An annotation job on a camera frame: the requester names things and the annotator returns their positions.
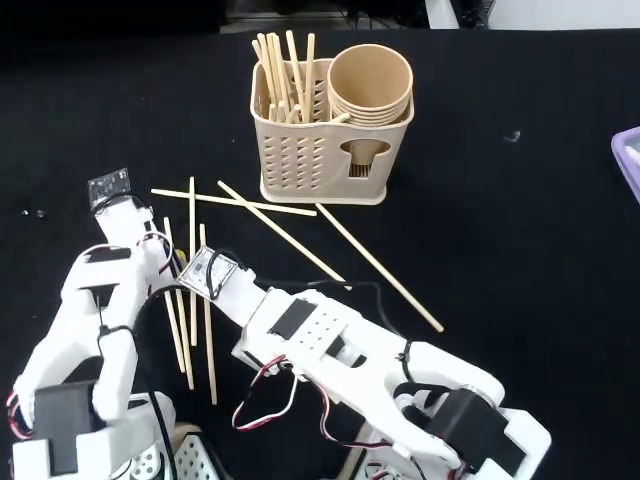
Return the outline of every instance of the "cup rim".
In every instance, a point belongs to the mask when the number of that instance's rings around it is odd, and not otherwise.
[[[333,66],[335,65],[336,61],[342,56],[345,55],[347,52],[350,52],[351,50],[355,50],[358,48],[363,48],[363,47],[376,47],[376,48],[381,48],[383,50],[387,50],[388,52],[392,53],[393,55],[397,56],[398,58],[400,58],[400,60],[405,64],[405,66],[407,67],[407,70],[409,72],[409,85],[407,85],[406,90],[403,92],[403,94],[400,96],[400,98],[398,98],[395,102],[392,102],[388,105],[383,105],[382,107],[363,107],[361,105],[355,105],[351,102],[348,102],[347,100],[345,100],[343,97],[341,97],[333,88],[333,82],[331,81],[331,73],[333,71]],[[339,99],[341,102],[343,102],[346,106],[350,107],[350,108],[354,108],[356,110],[362,110],[364,112],[375,112],[376,110],[379,109],[391,109],[393,107],[395,107],[397,104],[401,103],[403,100],[405,100],[410,94],[411,94],[411,90],[413,89],[413,70],[411,68],[411,65],[409,64],[409,61],[404,58],[404,56],[402,54],[400,54],[400,52],[394,50],[393,48],[389,48],[385,45],[380,45],[377,43],[361,43],[358,45],[353,45],[349,48],[344,49],[343,51],[341,51],[338,55],[336,55],[333,60],[331,61],[331,64],[329,65],[329,70],[327,71],[327,86],[328,86],[328,93],[331,94],[331,92],[333,92],[333,94],[335,95],[335,97],[337,99]]]
[[[362,112],[359,110],[353,110],[348,106],[345,106],[335,98],[332,98],[332,97],[329,98],[329,105],[331,105],[331,108],[333,108],[334,110],[338,110],[339,113],[349,113],[352,117],[358,117],[366,120],[385,119],[385,118],[400,115],[402,114],[402,112],[406,110],[408,104],[409,104],[409,99],[407,99],[406,103],[399,104],[396,107],[386,110],[384,112]]]
[[[344,105],[341,105],[339,103],[331,103],[331,108],[339,111],[339,113],[348,113],[352,117],[358,117],[366,120],[376,120],[376,119],[388,118],[388,117],[393,117],[394,115],[398,115],[407,109],[407,105],[398,105],[397,108],[394,108],[393,110],[389,110],[388,112],[384,112],[382,114],[368,114],[368,113],[357,112],[357,111],[354,112],[352,110],[345,108]]]

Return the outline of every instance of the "paper cup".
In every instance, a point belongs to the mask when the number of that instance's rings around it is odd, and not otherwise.
[[[356,45],[338,54],[327,74],[334,102],[351,113],[403,112],[413,88],[409,62],[395,50]]]

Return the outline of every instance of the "purple container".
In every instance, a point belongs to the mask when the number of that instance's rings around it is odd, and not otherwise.
[[[624,178],[627,179],[636,200],[640,203],[640,127],[613,137],[611,149]]]

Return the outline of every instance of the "chopstick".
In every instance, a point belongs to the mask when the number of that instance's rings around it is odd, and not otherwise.
[[[315,90],[315,83],[313,78],[313,55],[316,46],[316,36],[310,33],[307,37],[307,72],[305,74],[305,91],[304,91],[304,108],[305,116],[303,122],[311,123],[311,111],[313,110],[311,92]]]
[[[271,98],[271,103],[278,103],[276,98],[275,86],[273,83],[273,72],[271,71],[271,64],[269,63],[269,47],[267,46],[267,41],[264,34],[258,34],[258,43],[260,44],[260,55],[258,58],[260,59],[260,63],[262,63],[262,68],[264,69],[264,76],[267,78],[267,90],[269,91],[269,97]]]
[[[298,63],[296,42],[293,39],[293,32],[291,30],[287,30],[285,35],[287,37],[287,46],[289,47],[289,58],[291,59],[293,80],[296,84],[296,93],[298,94],[298,105],[304,108],[304,93],[302,91],[302,77],[300,76],[300,64]]]
[[[273,35],[273,51],[275,53],[276,65],[278,67],[278,81],[280,82],[280,93],[282,98],[280,101],[284,102],[285,116],[289,115],[291,105],[289,103],[289,80],[285,75],[286,68],[284,66],[284,60],[282,60],[282,50],[280,49],[280,37],[275,33]]]
[[[267,115],[267,118],[272,122],[309,123],[313,120],[315,34],[310,33],[307,40],[307,64],[304,79],[306,88],[303,88],[302,72],[293,32],[287,30],[285,36],[293,80],[291,80],[285,65],[280,37],[277,34],[259,33],[258,39],[251,41],[251,46],[264,69],[269,91],[269,109],[263,111],[263,115]],[[295,112],[296,105],[300,106],[300,120],[297,119],[298,113]]]
[[[205,225],[200,224],[200,247],[207,244]],[[213,358],[213,328],[211,325],[211,303],[204,299],[204,332],[207,345],[207,369],[209,370],[209,389],[211,390],[211,404],[218,404],[218,389],[216,386],[216,369]]]
[[[182,352],[182,340],[180,340],[180,330],[178,330],[178,320],[176,319],[176,311],[173,308],[171,293],[164,292],[164,302],[167,305],[167,315],[169,316],[169,325],[171,326],[171,336],[173,337],[173,346],[175,347],[176,356],[178,357],[180,373],[185,373],[186,370],[184,366],[184,354]]]
[[[253,207],[249,202],[247,202],[240,194],[238,194],[235,190],[225,184],[223,181],[218,180],[218,186],[222,188],[225,192],[229,194],[229,196],[235,198],[239,202],[242,202],[244,207],[253,213],[259,220],[267,224],[271,230],[276,232],[282,238],[284,238],[289,244],[291,244],[296,250],[302,253],[305,257],[307,257],[311,262],[313,262],[318,268],[320,268],[323,272],[329,275],[334,280],[338,280],[340,282],[344,282],[344,278],[340,276],[335,270],[333,270],[329,265],[320,260],[316,255],[314,255],[307,247],[298,242],[295,238],[289,235],[282,227],[280,227],[277,223],[267,217],[264,213],[262,213],[257,208]]]
[[[269,33],[267,35],[267,48],[269,49],[268,58],[269,58],[269,63],[271,64],[271,74],[273,75],[273,89],[276,94],[274,98],[274,103],[277,105],[280,102],[280,100],[284,99],[286,92],[284,93],[282,92],[283,85],[280,84],[280,76],[278,73],[278,62],[276,58],[276,50],[275,50],[274,41],[273,41],[274,36],[275,36],[274,33]]]
[[[196,180],[189,177],[189,260],[193,260],[196,254]],[[189,296],[189,311],[191,318],[191,346],[198,345],[198,315],[195,292]]]
[[[418,300],[415,299],[411,293],[387,270],[376,258],[358,241],[356,238],[351,235],[351,233],[333,216],[329,211],[319,203],[316,203],[316,208],[325,216],[327,220],[342,234],[347,241],[353,245],[353,247],[360,252],[360,254],[367,259],[367,261],[376,269],[378,272],[382,274],[384,278],[386,278],[393,287],[400,292],[400,294],[407,300],[413,308],[415,308],[420,315],[422,315],[427,322],[431,324],[433,328],[436,329],[438,333],[442,333],[444,331],[444,327],[438,320],[435,319],[433,315],[429,313],[429,311],[424,308]]]
[[[350,118],[351,118],[351,115],[349,113],[343,113],[329,120],[329,123],[344,123],[344,122],[348,122]]]
[[[189,194],[185,192],[176,192],[174,190],[163,190],[160,188],[152,188],[151,193],[154,195],[160,195],[163,197],[172,197],[172,198],[189,198]],[[200,195],[196,193],[196,200],[200,200],[201,202],[208,203],[220,203],[223,205],[234,205],[244,207],[242,202],[238,202],[237,200],[233,200],[231,198],[225,197],[213,197],[211,195]],[[318,215],[318,212],[315,210],[308,210],[304,208],[295,208],[295,207],[283,207],[281,205],[271,205],[268,203],[256,203],[249,202],[252,206],[260,210],[271,210],[273,212],[282,212],[282,213],[291,213],[294,215],[304,215],[307,217],[315,217]]]
[[[173,236],[171,235],[171,223],[169,222],[169,218],[164,217],[163,221],[164,233],[169,241],[173,243]],[[180,334],[182,336],[182,354],[184,357],[184,365],[187,373],[187,383],[189,384],[189,390],[193,390],[193,370],[191,367],[191,352],[189,351],[189,332],[187,331],[187,316],[184,311],[184,298],[182,296],[182,290],[176,290],[176,302],[178,303],[178,318],[180,319]]]

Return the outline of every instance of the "black cable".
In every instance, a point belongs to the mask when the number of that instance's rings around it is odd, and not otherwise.
[[[149,299],[147,299],[147,301],[142,305],[142,308],[140,309],[140,311],[142,311],[145,305],[149,303]],[[114,328],[102,327],[100,328],[100,334],[98,335],[98,346],[100,346],[100,340],[103,337],[107,335],[111,335],[112,333],[118,332],[120,330],[126,330],[127,332],[129,332],[129,334],[131,335],[131,340],[133,340],[133,347],[135,348],[136,354],[138,355],[138,369],[140,372],[140,376],[142,377],[143,382],[147,386],[147,394],[149,395],[151,407],[153,408],[153,412],[156,415],[156,420],[158,421],[158,426],[160,427],[160,435],[162,436],[162,442],[164,443],[164,448],[166,450],[167,457],[169,457],[169,468],[171,469],[171,478],[173,478],[174,480],[178,480],[178,469],[176,467],[175,458],[173,458],[173,449],[171,448],[171,440],[169,438],[169,432],[167,432],[167,426],[164,423],[164,417],[162,416],[162,410],[160,409],[160,404],[158,403],[156,392],[151,386],[151,378],[142,362],[142,357],[140,356],[138,345],[136,343],[136,336],[133,330],[129,328],[127,325],[119,325]]]
[[[104,210],[111,202],[113,202],[116,198],[121,198],[121,197],[131,197],[135,200],[138,201],[138,203],[140,203],[140,205],[142,205],[144,208],[148,208],[149,210],[151,210],[151,207],[149,206],[149,204],[147,202],[144,201],[144,199],[140,196],[137,195],[133,192],[118,192],[118,193],[114,193],[113,195],[105,198],[104,200],[100,201],[95,207],[93,207],[90,212],[91,215],[95,215],[97,213],[100,213],[102,210]]]
[[[416,461],[416,459],[411,457],[410,460],[411,460],[411,463],[413,463],[415,465],[416,469],[418,470],[418,473],[420,474],[420,480],[427,480],[427,476],[424,474],[424,471],[422,470],[422,467]]]
[[[215,250],[211,255],[211,258],[209,259],[209,262],[207,262],[207,269],[204,272],[204,279],[207,282],[207,290],[209,291],[210,301],[216,300],[218,298],[218,295],[220,295],[220,289],[218,288],[217,290],[214,290],[213,281],[211,280],[211,271],[213,270],[213,264],[216,262],[216,258],[218,258],[220,255],[224,255],[225,257],[236,262],[240,269],[247,269],[247,267],[240,261],[240,258],[231,250],[227,248],[218,248],[217,250]]]
[[[390,332],[395,333],[399,337],[400,332],[394,327],[394,325],[387,317],[387,314],[384,310],[384,305],[382,303],[382,288],[378,282],[373,281],[361,281],[361,282],[342,282],[340,280],[326,279],[326,280],[315,280],[312,282],[293,282],[293,281],[281,281],[281,280],[270,280],[266,278],[256,278],[255,283],[262,285],[272,285],[272,286],[289,286],[289,287],[299,287],[299,288],[310,288],[317,287],[319,285],[341,285],[344,287],[371,287],[376,291],[376,307],[378,309],[378,315],[380,316],[380,321],[384,325],[384,327]]]
[[[409,371],[409,353],[411,351],[412,343],[413,340],[407,340],[407,342],[404,344],[403,352],[398,355],[398,360],[400,360],[400,363],[402,365],[402,373],[404,373],[404,376],[407,377],[407,380],[409,380],[411,383],[416,383],[416,381],[413,379],[413,376],[411,375],[411,372]]]
[[[133,460],[129,460],[127,468],[125,468],[124,471],[120,475],[118,475],[117,477],[112,478],[111,480],[120,480],[122,477],[125,476],[125,474],[129,473],[129,469],[131,468],[131,464],[132,463],[133,463]]]

